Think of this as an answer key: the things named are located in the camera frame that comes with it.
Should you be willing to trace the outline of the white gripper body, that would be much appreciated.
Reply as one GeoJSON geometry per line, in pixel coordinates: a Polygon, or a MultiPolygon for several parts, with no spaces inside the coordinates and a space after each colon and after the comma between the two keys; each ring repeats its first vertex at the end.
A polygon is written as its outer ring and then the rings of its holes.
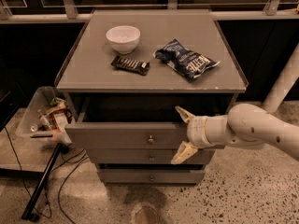
{"type": "Polygon", "coordinates": [[[208,116],[196,116],[190,118],[187,126],[187,137],[189,141],[198,148],[213,147],[206,137],[206,122],[208,116]]]}

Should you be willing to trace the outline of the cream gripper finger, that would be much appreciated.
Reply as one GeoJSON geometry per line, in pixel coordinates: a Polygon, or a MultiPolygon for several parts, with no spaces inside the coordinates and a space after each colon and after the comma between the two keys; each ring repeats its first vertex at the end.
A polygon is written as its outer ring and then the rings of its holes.
{"type": "Polygon", "coordinates": [[[192,119],[195,118],[195,115],[192,114],[191,112],[189,112],[188,110],[180,107],[179,105],[175,106],[175,109],[177,110],[177,112],[179,113],[181,119],[185,122],[185,123],[189,123],[192,119]]]}
{"type": "Polygon", "coordinates": [[[192,144],[191,142],[182,141],[179,145],[178,151],[175,156],[172,158],[171,163],[181,164],[185,162],[188,158],[194,155],[198,151],[198,147],[192,144]]]}

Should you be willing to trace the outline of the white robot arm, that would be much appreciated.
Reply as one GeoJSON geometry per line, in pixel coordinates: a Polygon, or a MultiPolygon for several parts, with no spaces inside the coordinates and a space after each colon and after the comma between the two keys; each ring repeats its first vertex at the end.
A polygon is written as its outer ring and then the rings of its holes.
{"type": "Polygon", "coordinates": [[[260,149],[265,144],[298,161],[299,127],[274,116],[298,78],[299,45],[261,106],[240,103],[215,117],[195,116],[178,106],[176,110],[187,124],[188,140],[180,144],[171,162],[181,164],[198,150],[216,145],[260,149]]]}

